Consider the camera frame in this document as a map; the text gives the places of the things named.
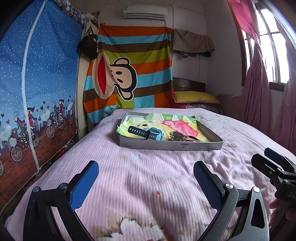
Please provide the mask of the right hand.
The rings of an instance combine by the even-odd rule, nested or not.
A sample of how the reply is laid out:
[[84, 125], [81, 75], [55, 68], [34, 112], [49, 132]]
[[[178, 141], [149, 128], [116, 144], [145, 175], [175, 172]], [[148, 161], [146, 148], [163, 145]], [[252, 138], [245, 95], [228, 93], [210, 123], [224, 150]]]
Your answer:
[[[273, 223], [276, 220], [276, 217], [278, 215], [278, 208], [279, 208], [280, 200], [276, 199], [269, 205], [270, 209], [273, 209], [273, 212], [271, 214], [270, 220], [269, 220], [269, 227], [272, 227]], [[285, 217], [287, 220], [292, 220], [295, 217], [295, 207], [287, 210]]]

